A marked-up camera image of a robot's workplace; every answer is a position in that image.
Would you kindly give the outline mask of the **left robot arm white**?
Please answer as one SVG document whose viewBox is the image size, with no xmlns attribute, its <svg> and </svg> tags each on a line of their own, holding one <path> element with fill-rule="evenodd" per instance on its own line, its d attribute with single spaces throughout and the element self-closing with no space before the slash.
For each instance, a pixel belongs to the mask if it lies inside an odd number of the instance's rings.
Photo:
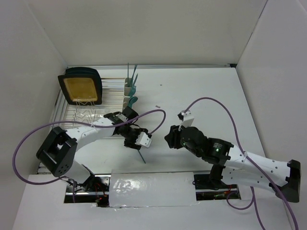
<svg viewBox="0 0 307 230">
<path fill-rule="evenodd" d="M 151 134 L 145 128 L 133 128 L 130 122 L 138 114 L 126 107 L 122 112 L 109 113 L 99 120 L 77 128 L 53 128 L 36 153 L 36 157 L 55 177 L 72 179 L 84 191 L 90 191 L 101 180 L 86 166 L 78 163 L 75 153 L 82 147 L 102 138 L 120 135 L 124 146 L 140 150 L 149 147 Z"/>
</svg>

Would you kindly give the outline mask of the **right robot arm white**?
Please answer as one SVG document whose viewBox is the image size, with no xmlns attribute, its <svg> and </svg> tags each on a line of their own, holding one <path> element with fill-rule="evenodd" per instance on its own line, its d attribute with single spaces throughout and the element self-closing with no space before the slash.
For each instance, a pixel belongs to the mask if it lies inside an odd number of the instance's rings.
<svg viewBox="0 0 307 230">
<path fill-rule="evenodd" d="M 300 200 L 301 164 L 296 160 L 277 161 L 241 149 L 222 139 L 208 138 L 196 127 L 171 126 L 165 136 L 169 148 L 185 148 L 212 165 L 207 183 L 211 189 L 245 185 L 274 193 L 278 198 Z"/>
</svg>

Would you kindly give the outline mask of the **teal plastic spoon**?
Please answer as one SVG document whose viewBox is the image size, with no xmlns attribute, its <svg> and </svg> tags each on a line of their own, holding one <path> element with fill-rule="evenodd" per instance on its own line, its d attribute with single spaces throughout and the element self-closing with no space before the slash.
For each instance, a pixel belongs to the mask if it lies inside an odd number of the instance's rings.
<svg viewBox="0 0 307 230">
<path fill-rule="evenodd" d="M 136 96 L 131 97 L 128 102 L 128 107 L 132 108 L 133 104 L 136 103 L 137 100 L 138 100 L 138 97 Z"/>
</svg>

